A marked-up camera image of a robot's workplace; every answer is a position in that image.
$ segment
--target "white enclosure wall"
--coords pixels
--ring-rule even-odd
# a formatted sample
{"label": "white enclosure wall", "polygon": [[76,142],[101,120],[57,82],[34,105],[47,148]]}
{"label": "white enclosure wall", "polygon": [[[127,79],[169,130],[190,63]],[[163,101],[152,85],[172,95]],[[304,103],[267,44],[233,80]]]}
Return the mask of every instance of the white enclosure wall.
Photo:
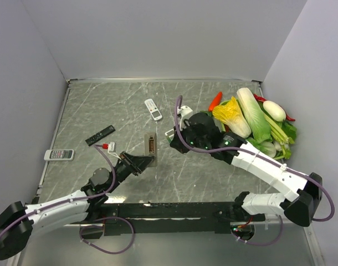
{"label": "white enclosure wall", "polygon": [[[336,205],[335,217],[314,223],[327,265],[338,265],[338,0],[309,0],[267,78],[264,94],[296,117],[290,165],[315,171]],[[317,217],[329,213],[324,199]]]}
{"label": "white enclosure wall", "polygon": [[65,88],[21,2],[0,0],[0,213],[35,194]]}
{"label": "white enclosure wall", "polygon": [[67,79],[263,80],[306,0],[22,0]]}

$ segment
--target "black remote control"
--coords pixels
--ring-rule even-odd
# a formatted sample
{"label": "black remote control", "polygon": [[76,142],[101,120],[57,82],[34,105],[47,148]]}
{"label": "black remote control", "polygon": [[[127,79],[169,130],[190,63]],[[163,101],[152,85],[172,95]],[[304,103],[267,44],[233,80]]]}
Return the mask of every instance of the black remote control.
{"label": "black remote control", "polygon": [[114,131],[115,131],[114,126],[112,125],[108,126],[103,130],[99,131],[98,133],[96,133],[94,136],[91,136],[90,138],[85,140],[85,142],[86,144],[88,144],[88,146],[91,146],[92,144],[97,143],[99,140],[103,139],[104,137],[110,135]]}

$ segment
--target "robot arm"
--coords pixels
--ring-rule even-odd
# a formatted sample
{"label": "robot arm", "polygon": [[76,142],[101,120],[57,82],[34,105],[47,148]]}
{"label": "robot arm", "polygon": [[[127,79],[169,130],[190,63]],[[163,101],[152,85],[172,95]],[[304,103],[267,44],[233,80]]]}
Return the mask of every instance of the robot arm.
{"label": "robot arm", "polygon": [[112,172],[99,168],[84,187],[70,195],[41,204],[24,206],[15,202],[9,205],[0,214],[0,260],[22,251],[31,238],[69,223],[91,222],[98,217],[100,205],[108,199],[104,192],[112,192],[131,173],[141,174],[154,160],[153,156],[133,156],[125,152],[120,158],[115,166],[113,185]]}
{"label": "robot arm", "polygon": [[[192,148],[203,150],[236,147],[250,151],[250,153],[247,153],[225,150],[210,154],[218,160],[252,173],[280,192],[261,195],[242,192],[235,201],[245,211],[251,215],[284,214],[300,226],[309,226],[321,200],[321,189],[306,179],[287,172],[286,165],[277,161],[274,161],[274,165],[272,165],[269,163],[270,157],[233,132],[220,132],[213,118],[206,113],[193,114],[188,106],[182,106],[177,113],[180,118],[180,125],[184,125],[180,127],[180,133],[186,144]],[[189,151],[179,139],[175,127],[170,134],[167,133],[166,135],[173,137],[170,140],[171,147],[183,154]],[[322,184],[322,178],[319,175],[312,173],[309,177]]]}

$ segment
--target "white remote control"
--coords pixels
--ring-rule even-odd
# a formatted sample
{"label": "white remote control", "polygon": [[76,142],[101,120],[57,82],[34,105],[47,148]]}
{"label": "white remote control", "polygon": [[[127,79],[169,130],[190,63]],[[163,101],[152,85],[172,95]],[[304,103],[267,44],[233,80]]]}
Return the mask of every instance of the white remote control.
{"label": "white remote control", "polygon": [[71,161],[74,158],[74,150],[46,150],[45,161]]}
{"label": "white remote control", "polygon": [[147,106],[148,111],[151,113],[151,116],[153,117],[154,121],[158,121],[163,118],[163,116],[159,112],[156,104],[152,99],[145,100],[145,105]]}

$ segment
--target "remote control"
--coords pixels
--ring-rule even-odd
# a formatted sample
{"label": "remote control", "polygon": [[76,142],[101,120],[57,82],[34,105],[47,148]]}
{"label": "remote control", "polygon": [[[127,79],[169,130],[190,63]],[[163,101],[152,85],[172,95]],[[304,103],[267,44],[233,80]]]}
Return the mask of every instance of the remote control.
{"label": "remote control", "polygon": [[103,130],[96,133],[94,136],[91,136],[85,142],[88,144],[88,146],[91,146],[94,143],[97,143],[99,140],[103,139],[104,137],[110,135],[112,132],[115,131],[114,126],[108,126],[104,128]]}
{"label": "remote control", "polygon": [[159,112],[156,104],[152,99],[145,100],[145,105],[147,106],[148,111],[151,113],[151,116],[154,119],[154,121],[158,121],[163,118],[163,116]]}
{"label": "remote control", "polygon": [[46,150],[45,161],[71,161],[74,158],[74,150]]}

